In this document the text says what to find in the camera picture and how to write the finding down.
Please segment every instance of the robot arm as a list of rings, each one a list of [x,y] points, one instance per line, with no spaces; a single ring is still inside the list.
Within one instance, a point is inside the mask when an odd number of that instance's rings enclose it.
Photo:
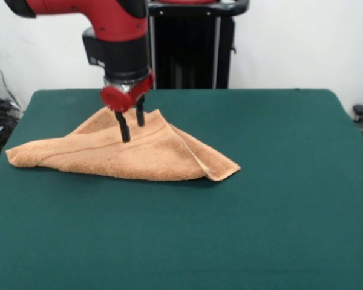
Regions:
[[[17,15],[82,13],[92,27],[83,33],[91,65],[105,70],[103,102],[115,111],[124,142],[130,140],[122,113],[136,106],[139,126],[144,125],[144,95],[153,83],[148,42],[147,0],[5,0]]]

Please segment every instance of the white wall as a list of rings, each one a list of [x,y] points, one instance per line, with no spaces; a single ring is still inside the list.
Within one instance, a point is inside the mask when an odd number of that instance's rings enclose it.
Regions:
[[[363,0],[251,1],[237,18],[232,88],[329,88],[347,110],[363,102]],[[23,19],[0,0],[0,68],[24,105],[38,89],[102,86],[82,45],[89,25]]]

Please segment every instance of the table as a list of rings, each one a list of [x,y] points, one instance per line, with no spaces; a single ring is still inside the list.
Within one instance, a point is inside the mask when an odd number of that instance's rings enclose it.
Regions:
[[[98,90],[37,92],[7,148],[60,137]],[[0,157],[0,289],[363,289],[363,137],[326,90],[153,91],[242,171],[146,182]]]

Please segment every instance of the towel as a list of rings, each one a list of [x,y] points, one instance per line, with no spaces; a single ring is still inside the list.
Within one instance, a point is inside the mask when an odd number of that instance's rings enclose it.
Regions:
[[[169,124],[159,110],[145,113],[138,127],[134,109],[124,113],[131,141],[122,142],[113,111],[102,108],[72,133],[25,143],[6,151],[15,167],[49,167],[114,178],[222,181],[240,166]]]

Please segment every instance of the cable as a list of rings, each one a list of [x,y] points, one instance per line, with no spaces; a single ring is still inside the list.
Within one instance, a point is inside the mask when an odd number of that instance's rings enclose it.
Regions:
[[[21,111],[23,111],[22,106],[19,104],[19,102],[17,101],[17,99],[14,97],[14,95],[11,93],[11,91],[9,90],[7,83],[5,82],[5,77],[3,72],[0,69],[0,75],[1,75],[1,79],[2,79],[2,85],[3,87],[5,87],[5,89],[7,90],[7,92],[9,93],[11,99],[17,104],[17,106],[21,109]]]

